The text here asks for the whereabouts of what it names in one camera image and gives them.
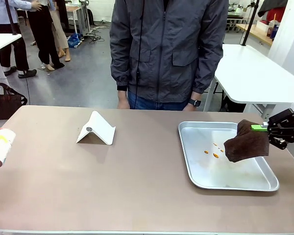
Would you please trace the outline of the person's right hand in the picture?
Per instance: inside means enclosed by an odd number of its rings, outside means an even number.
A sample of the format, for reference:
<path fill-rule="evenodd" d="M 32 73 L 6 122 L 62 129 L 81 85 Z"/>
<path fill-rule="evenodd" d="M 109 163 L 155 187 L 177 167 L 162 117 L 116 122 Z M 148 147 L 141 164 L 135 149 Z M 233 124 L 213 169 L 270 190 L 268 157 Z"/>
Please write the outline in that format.
<path fill-rule="evenodd" d="M 130 109 L 126 91 L 118 91 L 118 109 Z"/>

